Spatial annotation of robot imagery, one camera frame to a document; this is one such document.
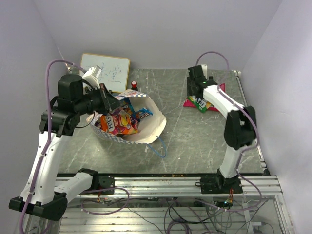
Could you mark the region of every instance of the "white bag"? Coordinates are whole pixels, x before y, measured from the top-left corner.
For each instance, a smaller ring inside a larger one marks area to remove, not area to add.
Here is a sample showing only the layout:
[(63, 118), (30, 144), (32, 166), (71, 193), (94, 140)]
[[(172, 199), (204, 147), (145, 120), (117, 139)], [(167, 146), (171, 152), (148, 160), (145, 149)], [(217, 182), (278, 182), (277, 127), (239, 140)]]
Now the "white bag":
[[(156, 106), (154, 101), (147, 94), (128, 89), (115, 97), (119, 100), (129, 98), (134, 111), (139, 111), (142, 108), (146, 108), (151, 111), (153, 115), (141, 119), (140, 123), (138, 124), (138, 133), (118, 137), (111, 133), (107, 133), (94, 125), (96, 121), (102, 116), (102, 114), (96, 113), (90, 126), (98, 137), (126, 144), (150, 144), (159, 138), (160, 134), (166, 126), (167, 120)], [(89, 116), (87, 118), (87, 122), (89, 123), (92, 118), (93, 115)]]

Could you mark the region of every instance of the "slatted metal surface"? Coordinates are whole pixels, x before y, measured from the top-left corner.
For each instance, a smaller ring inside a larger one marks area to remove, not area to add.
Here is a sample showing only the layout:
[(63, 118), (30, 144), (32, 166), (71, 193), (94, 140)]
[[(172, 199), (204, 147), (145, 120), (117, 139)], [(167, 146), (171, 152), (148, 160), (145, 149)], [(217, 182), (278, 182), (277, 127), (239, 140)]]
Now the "slatted metal surface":
[[(111, 212), (116, 208), (90, 208), (88, 211), (91, 212)], [(198, 222), (198, 217), (191, 211), (188, 207), (176, 207), (177, 212), (186, 220)], [(200, 217), (200, 219), (205, 219), (208, 217), (206, 209), (204, 207), (192, 207), (194, 212)], [(167, 210), (167, 207), (156, 207), (156, 208), (131, 208), (132, 211), (125, 208), (117, 213), (109, 215), (94, 215), (82, 212), (79, 208), (68, 208), (61, 220), (60, 234), (156, 234), (160, 233), (157, 227), (164, 231), (164, 216)], [(154, 223), (150, 224), (146, 220), (139, 217), (138, 214), (144, 217), (149, 222)], [(228, 222), (228, 215), (223, 214), (223, 217), (219, 215), (217, 217), (218, 222), (223, 223), (225, 226)], [(177, 214), (174, 211), (171, 211), (171, 216), (177, 218)], [(245, 222), (245, 218), (241, 214), (231, 213), (232, 225), (228, 228), (227, 233), (235, 233)], [(165, 220), (166, 227), (171, 222), (169, 215)], [(210, 230), (214, 230), (211, 223), (206, 224)], [(189, 224), (189, 227), (192, 230), (192, 233), (202, 233), (207, 231), (202, 224)], [(239, 233), (245, 233), (246, 228), (241, 230)], [(170, 231), (171, 234), (180, 234), (184, 233), (184, 229), (181, 225), (175, 225)]]
[[(276, 176), (248, 176), (263, 195), (282, 195), (282, 190)], [(69, 178), (57, 178), (56, 185)], [(199, 177), (117, 177), (115, 186), (125, 188), (131, 197), (208, 197), (228, 196), (228, 194), (201, 194)], [(258, 191), (247, 181), (241, 180), (243, 193), (235, 196), (259, 195)], [(102, 195), (102, 197), (126, 197), (122, 190), (115, 190), (113, 195)], [(97, 195), (78, 195), (80, 198), (95, 198)]]

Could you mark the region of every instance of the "tabletop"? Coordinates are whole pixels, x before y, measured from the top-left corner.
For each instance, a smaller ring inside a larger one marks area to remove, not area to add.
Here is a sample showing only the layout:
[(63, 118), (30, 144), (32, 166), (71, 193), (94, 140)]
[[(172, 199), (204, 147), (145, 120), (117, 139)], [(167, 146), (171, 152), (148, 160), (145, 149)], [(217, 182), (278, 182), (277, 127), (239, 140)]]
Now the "tabletop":
[[(90, 127), (76, 129), (59, 167), (59, 173), (76, 173), (89, 168), (100, 173), (215, 173), (223, 162), (226, 143), (223, 138), (225, 118), (219, 112), (201, 113), (183, 107), (187, 96), (187, 69), (133, 69), (131, 81), (147, 93), (167, 119), (160, 135), (167, 156), (160, 158), (144, 144), (128, 145), (103, 140)], [(217, 82), (226, 78), (226, 93), (239, 103), (244, 97), (234, 71), (209, 70)], [(86, 123), (87, 116), (81, 117)], [(163, 152), (159, 141), (153, 148)], [(246, 152), (239, 169), (242, 173), (262, 173), (258, 150)]]

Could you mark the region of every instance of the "gray wall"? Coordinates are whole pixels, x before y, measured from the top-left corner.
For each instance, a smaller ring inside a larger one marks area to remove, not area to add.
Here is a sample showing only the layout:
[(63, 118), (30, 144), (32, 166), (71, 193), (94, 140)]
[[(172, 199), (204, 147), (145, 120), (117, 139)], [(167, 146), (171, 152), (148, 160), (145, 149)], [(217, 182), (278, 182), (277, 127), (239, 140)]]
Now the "gray wall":
[(310, 0), (284, 0), (242, 72), (264, 158), (299, 234), (311, 233), (311, 12)]
[[(38, 126), (46, 109), (44, 71), (59, 58), (55, 43), (32, 0), (0, 1), (0, 210), (1, 233), (13, 232), (19, 212), (8, 209), (19, 196), (34, 162)], [(64, 66), (51, 69), (51, 95)]]
[[(138, 68), (187, 68), (207, 50), (242, 70), (282, 0), (35, 0), (65, 58), (130, 58)], [(210, 55), (210, 67), (224, 61)]]

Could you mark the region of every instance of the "bag strap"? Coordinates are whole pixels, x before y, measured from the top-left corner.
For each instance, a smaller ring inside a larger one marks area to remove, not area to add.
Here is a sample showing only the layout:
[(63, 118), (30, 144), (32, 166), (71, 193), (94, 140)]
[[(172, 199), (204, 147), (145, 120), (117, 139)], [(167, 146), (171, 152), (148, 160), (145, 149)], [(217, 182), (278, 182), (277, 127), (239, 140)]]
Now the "bag strap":
[(165, 142), (163, 142), (162, 139), (159, 136), (157, 136), (157, 138), (160, 141), (160, 143), (162, 144), (163, 148), (165, 149), (165, 155), (161, 155), (160, 153), (158, 153), (150, 144), (146, 144), (146, 145), (147, 145), (148, 148), (150, 148), (159, 157), (164, 158), (165, 156), (167, 156), (167, 150), (166, 150)]

